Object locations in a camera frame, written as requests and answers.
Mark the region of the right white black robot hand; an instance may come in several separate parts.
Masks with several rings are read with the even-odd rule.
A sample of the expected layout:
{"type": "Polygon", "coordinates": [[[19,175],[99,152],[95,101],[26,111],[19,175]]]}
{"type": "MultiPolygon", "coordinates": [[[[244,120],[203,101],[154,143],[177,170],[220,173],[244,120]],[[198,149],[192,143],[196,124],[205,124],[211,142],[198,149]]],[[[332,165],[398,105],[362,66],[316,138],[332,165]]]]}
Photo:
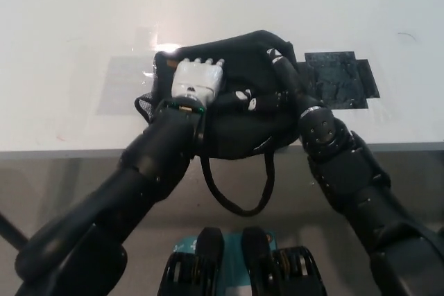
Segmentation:
{"type": "Polygon", "coordinates": [[[220,112],[258,112],[272,114],[281,111],[292,111],[298,118],[324,108],[324,104],[309,95],[300,73],[277,49],[266,51],[275,78],[282,89],[276,92],[259,94],[256,89],[237,90],[219,97],[216,102],[220,112]]]}

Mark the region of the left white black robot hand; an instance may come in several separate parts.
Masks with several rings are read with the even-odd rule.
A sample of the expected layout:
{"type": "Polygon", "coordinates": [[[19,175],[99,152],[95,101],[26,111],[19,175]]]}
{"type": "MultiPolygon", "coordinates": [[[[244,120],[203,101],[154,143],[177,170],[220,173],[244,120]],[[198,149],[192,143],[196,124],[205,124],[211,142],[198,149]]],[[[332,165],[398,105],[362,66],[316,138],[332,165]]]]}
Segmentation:
{"type": "Polygon", "coordinates": [[[208,58],[201,62],[200,58],[194,61],[185,58],[176,67],[171,96],[190,98],[207,107],[215,100],[221,88],[224,63],[224,59],[213,62],[213,59],[208,58]]]}

